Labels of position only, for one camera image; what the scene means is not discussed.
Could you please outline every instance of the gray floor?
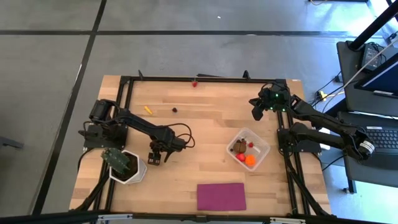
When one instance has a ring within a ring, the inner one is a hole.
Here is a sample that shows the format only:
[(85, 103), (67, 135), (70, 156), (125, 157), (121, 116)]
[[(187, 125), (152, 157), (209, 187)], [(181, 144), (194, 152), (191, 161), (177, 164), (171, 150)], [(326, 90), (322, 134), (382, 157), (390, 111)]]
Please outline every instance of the gray floor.
[[(0, 1), (0, 29), (91, 30), (100, 0)], [(108, 1), (101, 30), (306, 30), (360, 32), (374, 16), (365, 3), (307, 1)], [(103, 75), (240, 77), (303, 80), (307, 100), (339, 71), (342, 37), (228, 35), (97, 36), (65, 137), (44, 212), (68, 210), (83, 139), (77, 134)], [(373, 39), (382, 43), (382, 39)], [(25, 143), (0, 150), (0, 216), (25, 215), (37, 190), (55, 133), (78, 72), (88, 36), (0, 35), (0, 136)], [(338, 84), (331, 84), (331, 92)], [(344, 169), (325, 172), (338, 217), (398, 222), (397, 189), (358, 183), (346, 195)], [(383, 204), (375, 206), (375, 198)], [(154, 223), (136, 221), (136, 223)]]

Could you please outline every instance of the magenta towel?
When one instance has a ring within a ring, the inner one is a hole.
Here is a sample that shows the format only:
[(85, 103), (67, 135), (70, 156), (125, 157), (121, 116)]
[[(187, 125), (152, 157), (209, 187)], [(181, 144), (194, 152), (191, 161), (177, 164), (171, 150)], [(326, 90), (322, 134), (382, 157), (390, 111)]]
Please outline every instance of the magenta towel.
[(198, 210), (246, 210), (243, 183), (198, 184)]

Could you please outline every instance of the red cherry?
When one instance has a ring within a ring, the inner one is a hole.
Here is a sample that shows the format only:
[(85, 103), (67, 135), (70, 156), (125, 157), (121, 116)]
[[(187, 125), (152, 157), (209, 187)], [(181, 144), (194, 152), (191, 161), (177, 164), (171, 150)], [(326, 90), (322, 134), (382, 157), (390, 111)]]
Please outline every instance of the red cherry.
[(243, 153), (239, 153), (235, 157), (241, 162), (244, 162), (246, 160), (246, 156), (244, 156)]

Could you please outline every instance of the green plant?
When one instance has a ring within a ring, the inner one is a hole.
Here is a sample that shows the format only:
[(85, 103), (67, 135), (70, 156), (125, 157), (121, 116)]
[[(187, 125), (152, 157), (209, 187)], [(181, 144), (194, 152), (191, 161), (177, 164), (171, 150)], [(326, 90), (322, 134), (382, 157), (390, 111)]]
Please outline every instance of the green plant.
[(130, 170), (130, 168), (128, 167), (130, 159), (126, 155), (124, 155), (119, 149), (107, 148), (101, 154), (101, 157), (105, 160), (106, 163), (108, 163), (110, 167), (112, 167), (112, 169), (120, 174), (126, 174)]

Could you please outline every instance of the wooden tabletop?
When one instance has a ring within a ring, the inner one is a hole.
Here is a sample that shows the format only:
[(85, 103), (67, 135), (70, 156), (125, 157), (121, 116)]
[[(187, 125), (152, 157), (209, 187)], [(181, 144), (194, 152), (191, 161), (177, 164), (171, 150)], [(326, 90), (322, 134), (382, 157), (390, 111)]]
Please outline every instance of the wooden tabletop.
[[(115, 100), (120, 76), (104, 76), (98, 99)], [(304, 98), (300, 80), (287, 80), (292, 94)], [(142, 182), (116, 183), (111, 210), (208, 215), (286, 215), (290, 198), (283, 157), (277, 152), (277, 115), (264, 112), (261, 121), (252, 117), (249, 99), (257, 97), (259, 83), (208, 83), (193, 88), (187, 82), (135, 81), (130, 110), (156, 125), (185, 123), (196, 140), (194, 148), (173, 153), (167, 163), (147, 165)], [(145, 111), (148, 106), (153, 115)], [(249, 128), (267, 141), (271, 150), (254, 172), (249, 172), (226, 152), (227, 144), (241, 128)], [(186, 133), (183, 126), (173, 126), (176, 134)], [(150, 139), (129, 128), (126, 149), (147, 162)], [(103, 149), (89, 152), (82, 160), (70, 208), (79, 206), (98, 182)], [(315, 200), (330, 212), (325, 182), (319, 161), (301, 153), (305, 183)], [(247, 210), (211, 212), (197, 210), (197, 184), (244, 183)], [(107, 186), (101, 200), (106, 200)], [(295, 186), (298, 209), (303, 213), (300, 191)]]

